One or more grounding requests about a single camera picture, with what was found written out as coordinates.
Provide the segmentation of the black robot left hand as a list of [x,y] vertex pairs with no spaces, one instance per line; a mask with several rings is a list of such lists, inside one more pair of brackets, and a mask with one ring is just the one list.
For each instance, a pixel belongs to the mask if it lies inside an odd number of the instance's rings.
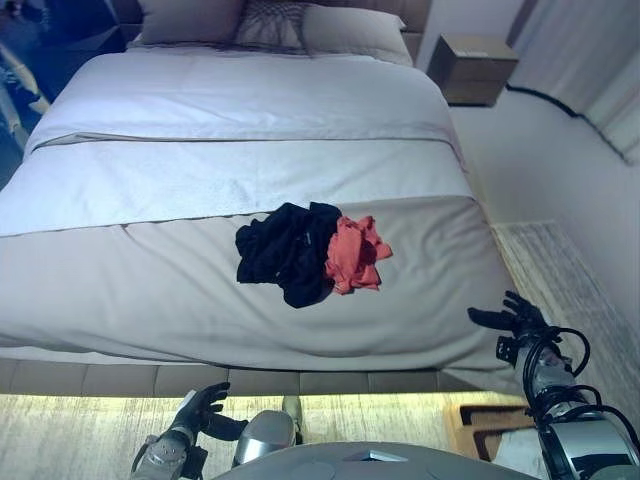
[[230,386],[222,382],[198,390],[178,411],[170,429],[184,434],[192,445],[199,433],[223,441],[238,440],[249,421],[220,414]]

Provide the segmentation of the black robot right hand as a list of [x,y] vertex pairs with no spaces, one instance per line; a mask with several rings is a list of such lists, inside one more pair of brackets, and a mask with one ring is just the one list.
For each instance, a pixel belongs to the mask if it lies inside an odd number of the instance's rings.
[[527,335],[537,333],[547,327],[541,310],[518,293],[506,290],[500,311],[467,309],[469,319],[484,328],[508,331],[511,337],[499,336],[498,344],[515,345]]

